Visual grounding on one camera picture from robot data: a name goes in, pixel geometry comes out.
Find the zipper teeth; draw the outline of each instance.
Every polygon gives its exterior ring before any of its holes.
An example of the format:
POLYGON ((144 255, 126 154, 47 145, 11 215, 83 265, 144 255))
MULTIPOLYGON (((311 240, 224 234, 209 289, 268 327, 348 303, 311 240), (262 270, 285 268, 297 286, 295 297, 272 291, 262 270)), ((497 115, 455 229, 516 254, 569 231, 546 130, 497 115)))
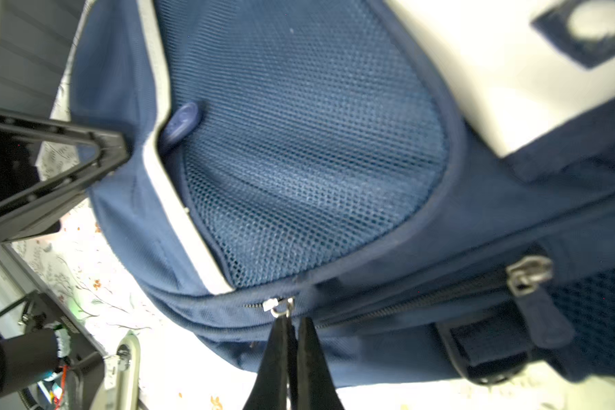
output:
POLYGON ((506 287, 506 273, 503 269, 501 269, 455 285, 451 285, 450 287, 440 289, 438 291, 417 296, 413 299, 407 300, 406 302, 397 303, 373 312, 361 314, 359 316, 354 316, 338 322, 325 321, 315 327, 317 329, 324 329, 325 327, 331 326, 355 324, 358 322, 367 321, 369 319, 391 316, 415 308, 425 308, 435 304, 448 302, 453 299, 458 299, 460 297, 477 295, 479 292, 494 291, 504 287, 506 287))

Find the dark blue mesh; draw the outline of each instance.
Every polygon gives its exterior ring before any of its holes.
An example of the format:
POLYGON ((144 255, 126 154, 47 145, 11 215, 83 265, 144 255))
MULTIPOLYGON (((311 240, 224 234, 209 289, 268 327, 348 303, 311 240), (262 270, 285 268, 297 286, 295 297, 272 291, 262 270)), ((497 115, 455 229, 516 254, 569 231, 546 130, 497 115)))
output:
POLYGON ((574 324, 574 343, 592 371, 615 375, 615 269, 557 289, 551 296, 574 324))
POLYGON ((363 0, 156 7, 174 108, 208 104, 182 146, 184 170, 236 287, 359 249, 440 181, 438 111, 363 0))

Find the silver zipper slider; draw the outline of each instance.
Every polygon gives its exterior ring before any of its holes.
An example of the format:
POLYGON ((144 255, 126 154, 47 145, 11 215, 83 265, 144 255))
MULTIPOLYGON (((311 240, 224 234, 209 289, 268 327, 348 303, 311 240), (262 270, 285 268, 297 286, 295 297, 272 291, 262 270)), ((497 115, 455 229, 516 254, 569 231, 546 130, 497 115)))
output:
POLYGON ((278 299, 278 298, 267 299, 262 303, 262 308, 264 309, 264 312, 270 311, 271 316, 274 316, 276 318, 280 316, 289 317, 294 311, 294 298, 291 297, 287 299, 278 299), (277 309, 280 305, 283 305, 285 309, 284 310, 277 309))
POLYGON ((506 268, 508 288, 513 295, 522 297, 533 293, 540 283, 554 278, 554 263, 548 257, 528 255, 506 268))
POLYGON ((540 287, 554 277, 548 257, 529 255, 506 268, 508 288, 515 296, 533 343, 543 349, 559 349, 574 339, 574 326, 540 287))

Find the blue backpack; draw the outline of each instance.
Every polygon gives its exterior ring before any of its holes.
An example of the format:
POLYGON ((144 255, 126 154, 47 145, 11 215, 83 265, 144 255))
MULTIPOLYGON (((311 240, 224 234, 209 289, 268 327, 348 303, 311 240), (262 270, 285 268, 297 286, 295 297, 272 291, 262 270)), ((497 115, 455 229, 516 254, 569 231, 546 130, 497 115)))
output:
POLYGON ((293 298, 337 386, 615 376, 615 98, 500 159, 380 0, 98 0, 70 108, 132 153, 116 255, 237 367, 293 298))

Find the white trim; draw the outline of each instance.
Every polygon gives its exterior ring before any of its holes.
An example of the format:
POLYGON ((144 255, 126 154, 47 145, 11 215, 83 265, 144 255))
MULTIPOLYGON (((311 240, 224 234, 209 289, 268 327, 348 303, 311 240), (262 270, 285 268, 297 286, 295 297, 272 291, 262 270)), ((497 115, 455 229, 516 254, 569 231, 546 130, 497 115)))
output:
POLYGON ((226 281, 193 221, 185 213, 185 206, 178 197, 157 153, 157 136, 170 113, 170 80, 153 2, 152 0, 137 0, 137 4, 146 50, 155 80, 157 106, 155 127, 143 145, 143 166, 162 204, 168 223, 178 236, 178 240, 205 288, 213 295, 228 293, 234 289, 226 281))

